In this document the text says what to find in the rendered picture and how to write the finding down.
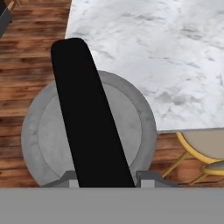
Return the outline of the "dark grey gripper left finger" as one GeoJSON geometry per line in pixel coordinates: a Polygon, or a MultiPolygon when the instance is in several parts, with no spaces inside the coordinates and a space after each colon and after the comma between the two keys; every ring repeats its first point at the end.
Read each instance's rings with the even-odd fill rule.
{"type": "Polygon", "coordinates": [[[66,171],[60,179],[45,185],[45,188],[76,188],[79,186],[75,171],[66,171]]]}

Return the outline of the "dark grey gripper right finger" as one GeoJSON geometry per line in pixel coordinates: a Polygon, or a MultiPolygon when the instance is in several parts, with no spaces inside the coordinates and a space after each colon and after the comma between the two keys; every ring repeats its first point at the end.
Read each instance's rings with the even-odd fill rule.
{"type": "Polygon", "coordinates": [[[138,171],[136,173],[136,186],[140,188],[178,187],[169,180],[165,180],[157,171],[138,171]]]}

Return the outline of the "yellow stool with beige seat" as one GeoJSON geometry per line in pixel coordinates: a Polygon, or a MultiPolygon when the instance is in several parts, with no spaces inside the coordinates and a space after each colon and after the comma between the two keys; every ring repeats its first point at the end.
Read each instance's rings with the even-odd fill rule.
{"type": "Polygon", "coordinates": [[[164,178],[188,156],[205,165],[200,175],[189,183],[194,185],[206,176],[224,177],[224,129],[191,130],[176,133],[185,152],[162,174],[164,178]]]}

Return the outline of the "dark grey cabinet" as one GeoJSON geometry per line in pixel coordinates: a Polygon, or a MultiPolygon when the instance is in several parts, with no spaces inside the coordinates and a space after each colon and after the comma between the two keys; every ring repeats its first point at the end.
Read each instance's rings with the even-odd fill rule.
{"type": "Polygon", "coordinates": [[[0,1],[0,38],[4,35],[12,16],[5,2],[0,1]]]}

